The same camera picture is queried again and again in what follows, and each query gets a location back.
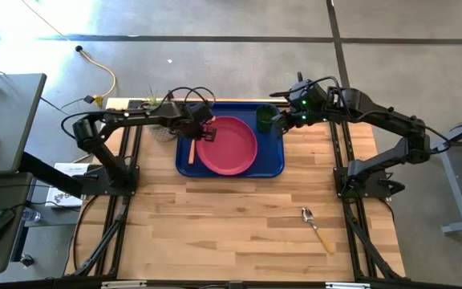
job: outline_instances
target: red plate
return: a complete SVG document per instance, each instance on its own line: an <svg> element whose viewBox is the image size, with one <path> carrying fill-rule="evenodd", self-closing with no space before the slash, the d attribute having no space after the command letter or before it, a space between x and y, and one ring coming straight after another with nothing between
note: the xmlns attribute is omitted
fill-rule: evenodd
<svg viewBox="0 0 462 289"><path fill-rule="evenodd" d="M232 116L219 116L210 125L217 129L215 141L198 141L197 156L215 173L232 176L245 172L257 154L252 129Z"/></svg>

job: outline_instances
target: wooden tabletop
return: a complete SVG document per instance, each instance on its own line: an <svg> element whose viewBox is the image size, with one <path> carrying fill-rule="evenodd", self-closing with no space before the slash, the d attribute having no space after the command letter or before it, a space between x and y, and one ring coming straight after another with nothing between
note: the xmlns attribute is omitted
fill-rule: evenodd
<svg viewBox="0 0 462 289"><path fill-rule="evenodd" d="M128 101L109 99L107 108L126 108ZM377 153L369 124L351 124L350 131L358 159ZM133 136L132 131L128 151ZM121 137L122 130L115 131L106 143L114 154ZM342 204L334 191L329 124L290 130L284 149L285 169L275 178L189 178L176 171L176 141L159 143L144 128L140 184L129 210L119 279L353 280ZM379 200L364 201L372 242L404 275L390 211ZM79 263L101 238L107 203L108 197L100 197L79 224ZM302 221L303 206L313 211L336 253L328 254ZM107 267L110 262L108 254ZM70 261L66 273L72 271Z"/></svg>

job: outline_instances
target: gray floor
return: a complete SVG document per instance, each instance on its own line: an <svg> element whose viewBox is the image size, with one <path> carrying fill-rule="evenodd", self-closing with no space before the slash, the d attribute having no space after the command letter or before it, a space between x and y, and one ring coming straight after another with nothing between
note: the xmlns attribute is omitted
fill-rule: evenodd
<svg viewBox="0 0 462 289"><path fill-rule="evenodd" d="M1 4L0 70L44 72L43 97L62 105L105 92L111 79L60 41L34 41L53 32L19 1ZM330 37L325 0L28 0L65 33L88 35L206 35ZM342 37L462 39L462 1L334 0ZM111 96L162 95L180 85L205 85L217 97L267 97L288 88L296 71L338 76L332 43L83 42L86 52L111 67L118 88ZM379 104L417 115L440 132L462 120L462 46L343 46L351 86ZM87 104L67 112L93 109ZM48 163L81 157L62 134L63 115L41 103L26 150ZM396 137L375 130L379 150ZM462 233L440 227L460 220L440 159L394 168L406 190L394 197L395 223L407 276L462 285ZM34 228L25 252L35 267L11 264L0 281L43 279L63 271L71 227Z"/></svg>

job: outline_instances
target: small potted plant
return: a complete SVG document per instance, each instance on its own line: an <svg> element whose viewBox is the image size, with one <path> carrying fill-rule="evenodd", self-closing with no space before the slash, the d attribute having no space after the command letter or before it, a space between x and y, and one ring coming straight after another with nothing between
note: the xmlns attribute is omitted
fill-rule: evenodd
<svg viewBox="0 0 462 289"><path fill-rule="evenodd" d="M149 109L155 109L160 105L160 102L156 99L156 97L149 97L148 98ZM169 140L173 140L176 138L176 133L170 133L170 130L166 127L163 127L159 124L151 124L146 126L148 131L152 134L155 140L165 142Z"/></svg>

